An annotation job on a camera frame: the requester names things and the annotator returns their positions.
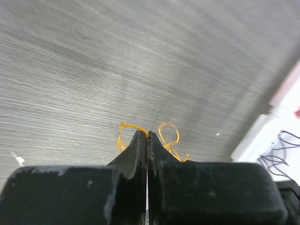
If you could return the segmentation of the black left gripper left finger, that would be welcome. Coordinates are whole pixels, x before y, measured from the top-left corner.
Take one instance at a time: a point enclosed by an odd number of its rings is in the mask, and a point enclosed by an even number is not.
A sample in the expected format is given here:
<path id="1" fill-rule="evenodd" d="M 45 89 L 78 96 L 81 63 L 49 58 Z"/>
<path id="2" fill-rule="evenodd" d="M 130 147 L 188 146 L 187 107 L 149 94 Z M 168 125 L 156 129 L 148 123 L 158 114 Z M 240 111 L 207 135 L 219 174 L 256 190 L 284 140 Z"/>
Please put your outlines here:
<path id="1" fill-rule="evenodd" d="M 107 165 L 25 166 L 0 194 L 3 225 L 143 225 L 147 138 L 136 131 Z"/>

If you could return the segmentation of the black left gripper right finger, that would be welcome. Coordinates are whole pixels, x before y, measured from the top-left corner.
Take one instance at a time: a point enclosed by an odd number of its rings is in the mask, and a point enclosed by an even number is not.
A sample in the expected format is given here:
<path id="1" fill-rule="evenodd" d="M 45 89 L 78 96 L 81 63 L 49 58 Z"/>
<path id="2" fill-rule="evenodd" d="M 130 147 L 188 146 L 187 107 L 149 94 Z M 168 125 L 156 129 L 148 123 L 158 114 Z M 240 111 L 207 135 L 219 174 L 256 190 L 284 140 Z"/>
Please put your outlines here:
<path id="1" fill-rule="evenodd" d="M 148 137 L 151 225 L 284 225 L 288 211 L 269 173 L 256 163 L 178 161 Z"/>

